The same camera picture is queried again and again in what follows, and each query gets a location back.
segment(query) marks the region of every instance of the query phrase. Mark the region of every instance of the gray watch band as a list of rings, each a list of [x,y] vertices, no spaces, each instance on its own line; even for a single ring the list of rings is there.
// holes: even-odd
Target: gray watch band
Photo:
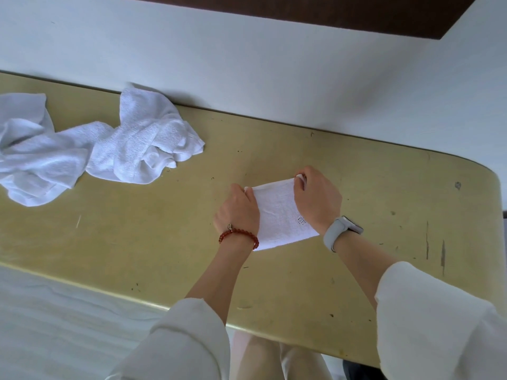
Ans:
[[[359,225],[354,224],[345,216],[337,217],[333,224],[327,229],[324,235],[324,245],[332,252],[335,252],[333,245],[339,235],[344,233],[346,230],[353,230],[358,234],[363,233],[363,228]]]

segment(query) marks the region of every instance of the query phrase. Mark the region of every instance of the yellow table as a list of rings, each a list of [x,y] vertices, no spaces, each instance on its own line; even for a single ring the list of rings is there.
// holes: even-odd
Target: yellow table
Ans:
[[[0,93],[46,93],[56,130],[119,124],[119,95],[0,74]],[[0,192],[0,262],[114,296],[169,307],[217,249],[212,216],[231,182],[256,186],[312,164],[337,184],[364,237],[505,314],[497,177],[455,156],[179,107],[204,153],[149,185],[84,174],[52,203]],[[445,242],[445,259],[442,258]],[[375,314],[319,238],[253,253],[229,325],[329,355],[378,364]]]

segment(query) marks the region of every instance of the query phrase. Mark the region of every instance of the forearm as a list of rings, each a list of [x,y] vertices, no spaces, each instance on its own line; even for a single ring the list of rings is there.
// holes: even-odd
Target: forearm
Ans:
[[[227,236],[185,298],[204,299],[225,325],[236,279],[252,247],[253,241],[244,235]]]
[[[399,260],[350,230],[336,239],[334,250],[352,273],[373,308],[377,309],[375,294],[380,279],[385,271]]]

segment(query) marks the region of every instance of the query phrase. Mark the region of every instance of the white towel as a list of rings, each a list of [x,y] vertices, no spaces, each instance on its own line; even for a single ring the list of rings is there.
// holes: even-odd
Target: white towel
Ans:
[[[157,92],[125,89],[120,96],[120,123],[93,148],[86,168],[92,176],[148,184],[165,167],[175,168],[176,162],[204,148],[172,102]]]
[[[46,204],[72,188],[93,144],[112,131],[92,122],[54,133],[44,94],[0,95],[0,184],[27,207]]]
[[[295,206],[294,179],[256,186],[253,193],[261,212],[256,251],[318,236]]]

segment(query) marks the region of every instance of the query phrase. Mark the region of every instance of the person's left hand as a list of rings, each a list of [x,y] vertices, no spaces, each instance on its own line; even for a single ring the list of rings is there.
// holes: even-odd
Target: person's left hand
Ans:
[[[227,230],[227,225],[247,230],[257,236],[261,214],[252,188],[246,192],[238,184],[231,184],[231,193],[213,218],[213,225],[219,234]]]

